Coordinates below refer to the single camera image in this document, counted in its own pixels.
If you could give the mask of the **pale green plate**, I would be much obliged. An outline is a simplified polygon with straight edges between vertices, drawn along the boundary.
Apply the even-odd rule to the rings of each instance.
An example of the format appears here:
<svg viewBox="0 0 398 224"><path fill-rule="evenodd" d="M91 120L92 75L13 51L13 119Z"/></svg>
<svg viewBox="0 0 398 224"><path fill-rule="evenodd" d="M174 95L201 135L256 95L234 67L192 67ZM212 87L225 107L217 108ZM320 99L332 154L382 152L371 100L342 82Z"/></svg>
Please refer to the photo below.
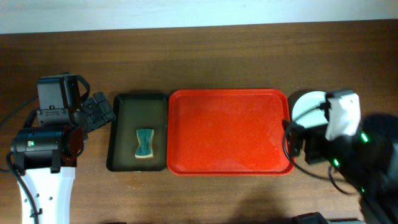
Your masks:
<svg viewBox="0 0 398 224"><path fill-rule="evenodd" d="M324 91L310 91L300 96L293 104L291 115L292 119L304 128L312 128L327 124L328 121L325 118L324 112L320 109L308 112L297 120L297 118L301 114L304 114L304 112L324 103L325 95L326 93Z"/></svg>

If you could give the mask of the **green yellow sponge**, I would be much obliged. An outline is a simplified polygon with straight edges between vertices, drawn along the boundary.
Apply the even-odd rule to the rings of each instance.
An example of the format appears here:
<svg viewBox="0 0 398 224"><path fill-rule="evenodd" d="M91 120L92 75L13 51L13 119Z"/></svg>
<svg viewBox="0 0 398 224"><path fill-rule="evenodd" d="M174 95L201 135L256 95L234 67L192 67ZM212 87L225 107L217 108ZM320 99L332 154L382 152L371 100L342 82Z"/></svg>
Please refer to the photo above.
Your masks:
<svg viewBox="0 0 398 224"><path fill-rule="evenodd" d="M136 159L150 159L153 158L153 129L138 129L136 131L138 147L135 152Z"/></svg>

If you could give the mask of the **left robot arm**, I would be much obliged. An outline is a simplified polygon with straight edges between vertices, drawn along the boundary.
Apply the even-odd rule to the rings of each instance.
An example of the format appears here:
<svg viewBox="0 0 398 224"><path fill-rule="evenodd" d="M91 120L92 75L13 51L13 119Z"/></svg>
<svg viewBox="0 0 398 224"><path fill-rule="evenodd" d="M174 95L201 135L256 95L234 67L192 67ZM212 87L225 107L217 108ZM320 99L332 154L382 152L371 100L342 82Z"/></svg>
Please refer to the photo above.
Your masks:
<svg viewBox="0 0 398 224"><path fill-rule="evenodd" d="M6 160L21 193L23 223L69 223L77 159L89 133L116 119L104 93L81 75L37 82L39 108L12 140Z"/></svg>

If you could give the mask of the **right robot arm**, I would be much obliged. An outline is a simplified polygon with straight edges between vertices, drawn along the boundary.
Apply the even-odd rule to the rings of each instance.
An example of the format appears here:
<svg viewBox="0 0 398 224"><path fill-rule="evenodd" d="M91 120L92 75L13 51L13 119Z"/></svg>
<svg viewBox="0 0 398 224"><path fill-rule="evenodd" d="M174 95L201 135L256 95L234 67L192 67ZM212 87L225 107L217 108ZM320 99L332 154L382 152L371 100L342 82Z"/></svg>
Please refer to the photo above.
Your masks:
<svg viewBox="0 0 398 224"><path fill-rule="evenodd" d="M397 117L371 114L354 135L334 140L325 137L326 126L312 128L285 120L282 149L289 161L305 152L308 164L330 163L361 198L368 223L397 223Z"/></svg>

